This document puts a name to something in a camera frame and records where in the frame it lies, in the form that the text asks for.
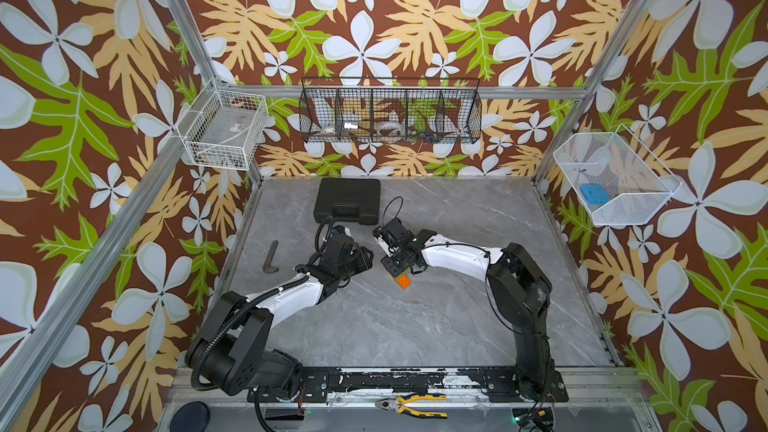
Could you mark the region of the orange lego brick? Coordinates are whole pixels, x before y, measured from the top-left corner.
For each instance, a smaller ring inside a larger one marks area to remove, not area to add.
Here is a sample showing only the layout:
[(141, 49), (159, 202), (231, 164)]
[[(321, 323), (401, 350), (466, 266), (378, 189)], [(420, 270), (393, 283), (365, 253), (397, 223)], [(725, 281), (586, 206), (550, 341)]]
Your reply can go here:
[(411, 279), (406, 273), (399, 275), (394, 279), (394, 281), (403, 290), (406, 290), (412, 284)]

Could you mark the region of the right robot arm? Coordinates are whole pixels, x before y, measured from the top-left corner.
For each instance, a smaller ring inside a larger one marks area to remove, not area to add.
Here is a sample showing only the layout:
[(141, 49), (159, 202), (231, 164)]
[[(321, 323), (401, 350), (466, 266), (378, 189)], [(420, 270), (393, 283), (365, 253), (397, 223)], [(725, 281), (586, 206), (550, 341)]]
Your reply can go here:
[(373, 236), (385, 252), (385, 270), (395, 279), (435, 267), (482, 282), (495, 316), (515, 335), (519, 394), (530, 400), (546, 397), (555, 372), (547, 334), (552, 284), (522, 245), (483, 247), (427, 229), (414, 234), (378, 227)]

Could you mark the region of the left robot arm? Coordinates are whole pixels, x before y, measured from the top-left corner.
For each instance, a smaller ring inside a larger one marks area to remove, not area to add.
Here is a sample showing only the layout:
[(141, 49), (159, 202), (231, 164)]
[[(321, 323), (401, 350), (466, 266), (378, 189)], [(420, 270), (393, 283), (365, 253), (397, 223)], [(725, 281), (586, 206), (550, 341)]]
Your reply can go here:
[(370, 270), (373, 257), (348, 234), (333, 233), (308, 261), (294, 268), (292, 280), (258, 294), (221, 295), (184, 358), (192, 388), (229, 396), (259, 389), (280, 399), (293, 398), (300, 389), (302, 364), (285, 352), (266, 349), (271, 330)]

